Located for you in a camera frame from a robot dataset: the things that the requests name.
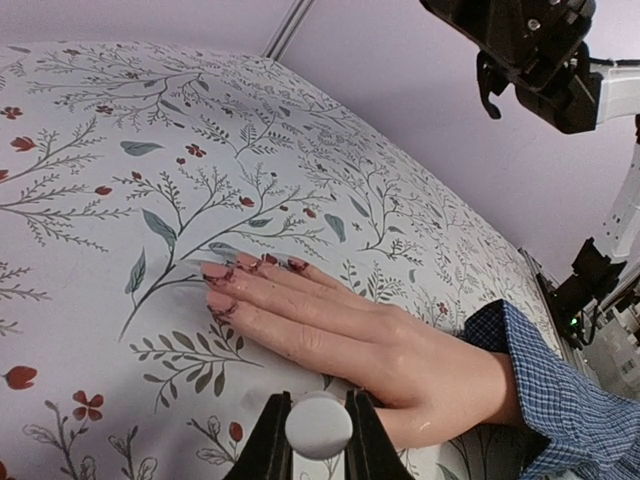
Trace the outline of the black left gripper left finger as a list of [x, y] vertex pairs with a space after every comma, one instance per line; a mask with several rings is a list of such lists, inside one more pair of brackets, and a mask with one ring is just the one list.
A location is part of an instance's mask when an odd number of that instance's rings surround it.
[[292, 410], [289, 392], [273, 394], [266, 402], [227, 480], [290, 480], [293, 451], [285, 424]]

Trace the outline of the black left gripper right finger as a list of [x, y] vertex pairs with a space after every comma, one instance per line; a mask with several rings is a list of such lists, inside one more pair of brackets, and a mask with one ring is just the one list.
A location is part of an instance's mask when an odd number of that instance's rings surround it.
[[353, 434], [345, 450], [348, 480], [411, 480], [379, 419], [369, 395], [363, 390], [347, 393], [345, 408]]

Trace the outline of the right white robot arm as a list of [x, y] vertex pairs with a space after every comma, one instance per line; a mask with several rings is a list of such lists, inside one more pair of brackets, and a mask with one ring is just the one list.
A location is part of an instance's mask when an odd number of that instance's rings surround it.
[[518, 102], [567, 134], [615, 118], [639, 117], [639, 62], [597, 59], [585, 41], [593, 1], [425, 1], [423, 7], [479, 49], [481, 103], [513, 86]]

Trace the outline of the blue checkered sleeve forearm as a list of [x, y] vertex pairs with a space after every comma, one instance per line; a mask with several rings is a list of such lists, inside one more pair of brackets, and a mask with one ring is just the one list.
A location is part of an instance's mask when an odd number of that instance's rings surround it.
[[523, 479], [636, 479], [639, 403], [607, 392], [557, 356], [506, 300], [468, 318], [464, 341], [507, 354], [531, 433]]

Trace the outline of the person's bare hand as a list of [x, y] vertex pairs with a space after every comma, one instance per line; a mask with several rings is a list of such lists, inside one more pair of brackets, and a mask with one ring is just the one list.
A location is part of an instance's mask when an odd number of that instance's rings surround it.
[[371, 302], [299, 259], [281, 267], [241, 254], [201, 271], [212, 313], [301, 367], [370, 392], [400, 449], [443, 444], [482, 424], [526, 427], [504, 353]]

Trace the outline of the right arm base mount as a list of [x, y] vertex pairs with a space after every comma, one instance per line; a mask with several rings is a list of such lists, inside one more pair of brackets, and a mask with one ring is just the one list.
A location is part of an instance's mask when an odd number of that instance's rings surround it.
[[[536, 274], [556, 331], [572, 349], [582, 350], [592, 344], [598, 309], [618, 286], [627, 264], [626, 255], [615, 259], [609, 244], [598, 247], [596, 240], [590, 237], [571, 264], [572, 274], [559, 286], [554, 287], [542, 273]], [[592, 301], [596, 302], [595, 313], [590, 320], [588, 337], [585, 337], [584, 311]]]

